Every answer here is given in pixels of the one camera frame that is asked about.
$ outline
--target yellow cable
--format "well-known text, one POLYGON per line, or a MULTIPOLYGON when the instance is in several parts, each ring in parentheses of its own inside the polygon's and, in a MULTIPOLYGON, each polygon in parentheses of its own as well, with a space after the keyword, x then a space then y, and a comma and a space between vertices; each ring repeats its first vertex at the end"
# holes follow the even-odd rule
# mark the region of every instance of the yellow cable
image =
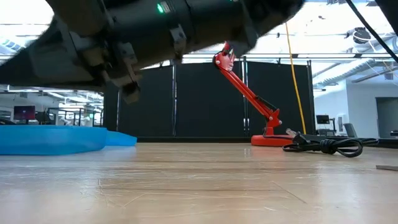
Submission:
POLYGON ((292 76, 293 76, 294 88, 295 88, 295 90, 296 90, 296 96, 297 96, 297 101, 298 101, 298 108, 300 109, 301 123, 303 124, 303 133, 304 133, 304 134, 307 134, 307 130, 305 129, 303 108, 301 107, 301 100, 300 100, 300 95, 299 95, 299 88, 297 88, 296 74, 295 74, 295 72, 294 72, 292 48, 291 48, 291 46, 290 46, 289 29, 287 28, 287 22, 285 23, 285 26, 286 26, 287 45, 289 46, 290 65, 292 66, 292 76))

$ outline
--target black partition wall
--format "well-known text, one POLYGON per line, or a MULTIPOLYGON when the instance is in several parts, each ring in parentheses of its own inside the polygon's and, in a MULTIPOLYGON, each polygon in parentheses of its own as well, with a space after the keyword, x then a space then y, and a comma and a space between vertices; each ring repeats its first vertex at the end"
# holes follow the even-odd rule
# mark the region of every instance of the black partition wall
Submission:
MULTIPOLYGON (((295 95, 290 65, 260 62, 235 62, 234 72, 257 95, 280 108, 284 122, 275 129, 302 131, 299 104, 295 95)), ((307 133, 315 131, 313 94, 307 66, 295 66, 307 133)), ((142 71, 141 95, 130 105, 118 92, 105 94, 105 118, 114 129, 145 141, 163 139, 240 139, 262 134, 262 117, 212 63, 191 63, 142 71)))
POLYGON ((120 99, 118 131, 137 137, 173 136, 173 68, 142 71, 139 101, 120 99))
MULTIPOLYGON (((307 66, 304 65, 295 65, 294 69, 307 134, 313 134, 315 125, 313 123, 313 90, 310 74, 308 74, 307 66)), ((275 128, 275 133, 285 134, 287 128, 303 132, 291 66, 248 62, 247 76, 248 87, 255 94, 280 109, 279 119, 283 123, 275 128)), ((262 134, 265 126, 264 117, 251 105, 248 105, 248 116, 250 135, 262 134)))
POLYGON ((176 137, 244 137, 243 121, 242 94, 212 63, 177 66, 176 137))

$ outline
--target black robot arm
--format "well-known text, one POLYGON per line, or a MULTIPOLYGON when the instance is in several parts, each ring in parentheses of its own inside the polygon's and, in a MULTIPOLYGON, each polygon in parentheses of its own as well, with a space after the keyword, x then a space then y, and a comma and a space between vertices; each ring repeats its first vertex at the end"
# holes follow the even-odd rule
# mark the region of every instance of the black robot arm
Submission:
POLYGON ((0 83, 103 91, 137 100, 140 69, 225 40, 237 56, 291 18, 303 0, 47 0, 55 16, 0 67, 0 83))

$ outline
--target green led light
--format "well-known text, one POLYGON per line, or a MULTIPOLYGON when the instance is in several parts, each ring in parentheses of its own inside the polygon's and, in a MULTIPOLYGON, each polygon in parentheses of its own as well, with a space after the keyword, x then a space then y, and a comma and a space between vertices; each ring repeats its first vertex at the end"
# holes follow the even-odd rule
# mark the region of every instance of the green led light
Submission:
POLYGON ((164 9, 163 9, 163 7, 162 7, 160 4, 157 5, 157 10, 158 10, 160 13, 164 13, 164 9))

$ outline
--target doorway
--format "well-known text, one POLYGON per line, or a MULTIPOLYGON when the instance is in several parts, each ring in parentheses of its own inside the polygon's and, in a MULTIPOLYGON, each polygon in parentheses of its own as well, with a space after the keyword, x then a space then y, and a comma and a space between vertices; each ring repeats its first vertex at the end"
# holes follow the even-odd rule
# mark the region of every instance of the doorway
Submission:
POLYGON ((398 97, 377 97, 376 104, 380 138, 394 138, 390 133, 398 130, 398 97))

